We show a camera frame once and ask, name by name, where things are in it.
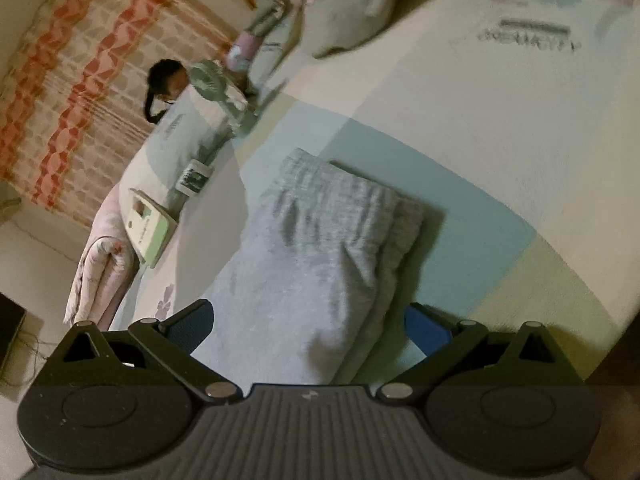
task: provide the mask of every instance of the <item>color-block bed sheet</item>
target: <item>color-block bed sheet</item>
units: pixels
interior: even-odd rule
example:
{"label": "color-block bed sheet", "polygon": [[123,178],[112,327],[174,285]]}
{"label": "color-block bed sheet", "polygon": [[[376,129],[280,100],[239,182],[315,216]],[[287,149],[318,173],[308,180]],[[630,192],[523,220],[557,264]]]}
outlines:
{"label": "color-block bed sheet", "polygon": [[228,143],[112,328],[196,300],[294,148],[429,211],[386,330],[357,381],[422,359],[402,307],[494,328],[548,325],[587,376],[638,310],[636,0],[402,0],[352,52],[294,51],[254,131]]}

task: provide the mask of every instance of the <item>folded pink towel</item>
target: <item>folded pink towel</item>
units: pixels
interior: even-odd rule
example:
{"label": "folded pink towel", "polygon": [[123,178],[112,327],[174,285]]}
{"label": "folded pink towel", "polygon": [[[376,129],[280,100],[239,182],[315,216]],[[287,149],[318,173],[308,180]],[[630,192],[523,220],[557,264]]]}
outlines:
{"label": "folded pink towel", "polygon": [[[66,303],[65,323],[88,319],[106,330],[127,291],[138,260],[124,229],[118,184],[102,202],[91,226]],[[105,313],[111,319],[101,319]]]}

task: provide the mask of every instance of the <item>bed sheet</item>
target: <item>bed sheet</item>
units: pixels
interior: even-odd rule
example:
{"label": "bed sheet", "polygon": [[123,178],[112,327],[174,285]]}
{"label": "bed sheet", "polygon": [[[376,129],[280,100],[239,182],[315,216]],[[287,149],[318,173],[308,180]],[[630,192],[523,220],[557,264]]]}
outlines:
{"label": "bed sheet", "polygon": [[130,319],[196,300],[302,148],[429,211],[357,381],[422,359],[402,332],[410,301],[492,328],[541,321],[587,376],[638,310],[639,18],[636,0],[402,0],[361,48],[294,51],[144,272]]}

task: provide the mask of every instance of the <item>stuffed animal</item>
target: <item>stuffed animal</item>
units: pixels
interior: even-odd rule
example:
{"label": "stuffed animal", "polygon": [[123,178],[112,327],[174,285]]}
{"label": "stuffed animal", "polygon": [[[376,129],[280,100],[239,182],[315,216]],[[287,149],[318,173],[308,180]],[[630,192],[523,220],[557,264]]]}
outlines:
{"label": "stuffed animal", "polygon": [[375,36],[396,0],[306,0],[301,49],[314,57],[346,50]]}

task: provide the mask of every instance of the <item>curtain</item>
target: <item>curtain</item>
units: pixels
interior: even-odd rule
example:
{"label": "curtain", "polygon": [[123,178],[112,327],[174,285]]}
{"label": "curtain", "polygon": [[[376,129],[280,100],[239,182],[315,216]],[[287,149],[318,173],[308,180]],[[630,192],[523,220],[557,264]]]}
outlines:
{"label": "curtain", "polygon": [[192,0],[47,0],[0,90],[0,178],[89,226],[152,129],[148,69],[222,59],[235,31]]}

